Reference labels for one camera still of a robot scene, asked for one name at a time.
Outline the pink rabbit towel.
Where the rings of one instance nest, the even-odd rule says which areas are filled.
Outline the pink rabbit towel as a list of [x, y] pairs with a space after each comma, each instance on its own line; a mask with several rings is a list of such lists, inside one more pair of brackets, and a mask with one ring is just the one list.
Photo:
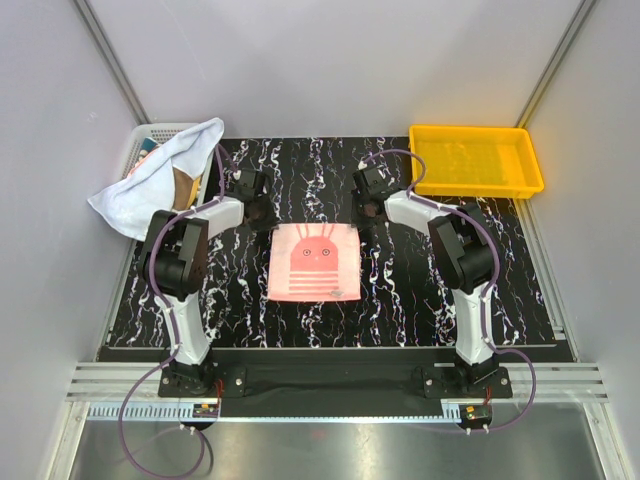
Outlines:
[[267, 299], [349, 302], [361, 299], [360, 239], [341, 223], [290, 223], [272, 234]]

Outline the light blue white towel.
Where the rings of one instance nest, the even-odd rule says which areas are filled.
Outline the light blue white towel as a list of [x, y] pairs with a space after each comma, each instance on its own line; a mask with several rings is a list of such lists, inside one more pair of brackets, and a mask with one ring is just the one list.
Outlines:
[[175, 210], [175, 175], [195, 181], [205, 172], [224, 133], [219, 118], [190, 127], [151, 151], [128, 176], [88, 199], [106, 223], [125, 237], [145, 239], [153, 214]]

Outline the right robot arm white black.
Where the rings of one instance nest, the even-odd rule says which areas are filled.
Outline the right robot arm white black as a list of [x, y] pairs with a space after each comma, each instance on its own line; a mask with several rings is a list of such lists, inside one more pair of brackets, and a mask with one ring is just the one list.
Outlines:
[[499, 367], [490, 316], [500, 262], [483, 213], [475, 204], [454, 206], [402, 190], [373, 166], [357, 170], [353, 179], [352, 219], [359, 228], [386, 220], [428, 237], [455, 306], [457, 337], [449, 378], [463, 395], [480, 394]]

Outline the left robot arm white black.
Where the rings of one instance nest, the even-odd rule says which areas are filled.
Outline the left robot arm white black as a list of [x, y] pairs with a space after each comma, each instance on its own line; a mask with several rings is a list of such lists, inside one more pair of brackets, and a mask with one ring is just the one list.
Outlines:
[[170, 354], [162, 367], [168, 370], [169, 381], [182, 384], [193, 395], [208, 394], [216, 382], [199, 306], [209, 241], [242, 225], [256, 232], [276, 227], [271, 189], [271, 175], [242, 169], [233, 176], [228, 193], [183, 213], [159, 210], [151, 218], [139, 275], [153, 292], [167, 325]]

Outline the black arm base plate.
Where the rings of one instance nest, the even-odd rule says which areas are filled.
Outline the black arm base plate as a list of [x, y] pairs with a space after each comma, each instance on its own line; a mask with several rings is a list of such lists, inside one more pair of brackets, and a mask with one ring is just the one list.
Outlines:
[[172, 364], [162, 397], [242, 398], [286, 391], [383, 391], [427, 399], [510, 399], [511, 381], [494, 357], [465, 367], [452, 348], [216, 349], [200, 367]]

